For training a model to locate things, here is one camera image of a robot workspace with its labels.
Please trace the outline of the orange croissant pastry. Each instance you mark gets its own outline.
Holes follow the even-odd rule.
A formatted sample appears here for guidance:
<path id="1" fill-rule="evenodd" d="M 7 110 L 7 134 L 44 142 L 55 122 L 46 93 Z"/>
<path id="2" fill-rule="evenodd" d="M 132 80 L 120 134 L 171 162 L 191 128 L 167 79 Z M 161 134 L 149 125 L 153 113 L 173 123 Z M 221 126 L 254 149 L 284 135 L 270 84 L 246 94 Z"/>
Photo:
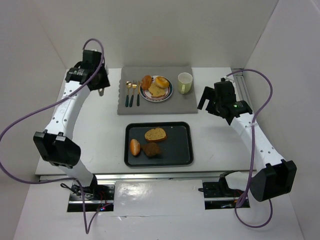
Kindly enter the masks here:
<path id="1" fill-rule="evenodd" d="M 153 82 L 153 78 L 150 75 L 145 75 L 141 81 L 141 87 L 143 90 L 148 90 Z"/>

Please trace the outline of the glazed orange donut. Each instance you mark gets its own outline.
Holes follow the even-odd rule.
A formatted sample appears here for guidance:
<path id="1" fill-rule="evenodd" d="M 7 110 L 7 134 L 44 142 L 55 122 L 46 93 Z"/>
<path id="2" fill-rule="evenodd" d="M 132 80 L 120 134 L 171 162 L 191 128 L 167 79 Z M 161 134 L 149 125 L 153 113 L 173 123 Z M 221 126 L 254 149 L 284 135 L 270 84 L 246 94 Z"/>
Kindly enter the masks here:
<path id="1" fill-rule="evenodd" d="M 162 76 L 157 76 L 155 78 L 155 84 L 162 89 L 168 88 L 170 86 L 169 81 Z"/>

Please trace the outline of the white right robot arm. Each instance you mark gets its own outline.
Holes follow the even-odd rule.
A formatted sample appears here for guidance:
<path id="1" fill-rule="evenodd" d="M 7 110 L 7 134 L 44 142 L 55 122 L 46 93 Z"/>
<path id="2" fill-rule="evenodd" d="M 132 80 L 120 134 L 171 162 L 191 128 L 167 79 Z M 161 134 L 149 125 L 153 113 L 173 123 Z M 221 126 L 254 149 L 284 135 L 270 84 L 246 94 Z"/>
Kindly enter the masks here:
<path id="1" fill-rule="evenodd" d="M 216 82 L 214 87 L 206 86 L 197 108 L 201 110 L 208 100 L 206 111 L 225 119 L 254 154 L 250 163 L 256 169 L 254 176 L 240 171 L 221 174 L 224 188 L 245 191 L 249 189 L 258 202 L 288 194 L 297 172 L 296 164 L 277 152 L 262 129 L 248 103 L 236 99 L 233 83 L 227 80 Z"/>

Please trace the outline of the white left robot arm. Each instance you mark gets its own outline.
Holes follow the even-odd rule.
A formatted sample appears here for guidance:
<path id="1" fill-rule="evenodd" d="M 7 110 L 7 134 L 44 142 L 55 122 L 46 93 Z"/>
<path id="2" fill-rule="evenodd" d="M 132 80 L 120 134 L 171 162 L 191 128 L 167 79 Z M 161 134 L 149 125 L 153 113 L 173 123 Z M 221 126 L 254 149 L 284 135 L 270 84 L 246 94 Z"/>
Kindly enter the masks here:
<path id="1" fill-rule="evenodd" d="M 73 132 L 89 94 L 109 86 L 102 53 L 84 50 L 82 60 L 65 74 L 63 102 L 57 106 L 45 129 L 33 136 L 42 159 L 73 178 L 72 191 L 77 195 L 84 193 L 88 198 L 93 198 L 102 189 L 96 176 L 80 160 L 81 148 L 73 142 Z"/>

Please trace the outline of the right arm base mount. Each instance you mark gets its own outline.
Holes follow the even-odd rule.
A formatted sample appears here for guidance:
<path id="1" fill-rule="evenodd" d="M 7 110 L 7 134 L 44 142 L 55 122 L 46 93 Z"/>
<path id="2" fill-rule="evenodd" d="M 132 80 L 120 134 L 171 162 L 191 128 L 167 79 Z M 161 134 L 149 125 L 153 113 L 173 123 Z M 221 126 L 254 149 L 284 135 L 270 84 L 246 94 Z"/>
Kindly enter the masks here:
<path id="1" fill-rule="evenodd" d="M 203 193 L 206 210 L 234 209 L 238 198 L 243 193 L 239 189 L 231 189 L 227 185 L 226 176 L 235 173 L 227 171 L 220 174 L 218 181 L 203 182 L 198 191 Z"/>

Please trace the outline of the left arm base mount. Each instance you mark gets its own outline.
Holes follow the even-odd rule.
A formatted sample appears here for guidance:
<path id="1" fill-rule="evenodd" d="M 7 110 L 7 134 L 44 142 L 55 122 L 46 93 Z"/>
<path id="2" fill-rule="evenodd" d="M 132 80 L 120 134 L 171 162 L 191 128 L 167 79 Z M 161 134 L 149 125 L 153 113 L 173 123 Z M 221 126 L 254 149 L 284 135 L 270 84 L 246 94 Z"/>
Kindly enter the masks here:
<path id="1" fill-rule="evenodd" d="M 78 186 L 67 186 L 61 183 L 60 186 L 69 190 L 69 200 L 67 206 L 68 213 L 79 213 L 83 211 L 83 199 Z M 84 193 L 86 212 L 112 212 L 114 210 L 115 184 L 103 184 L 98 186 L 96 193 Z"/>

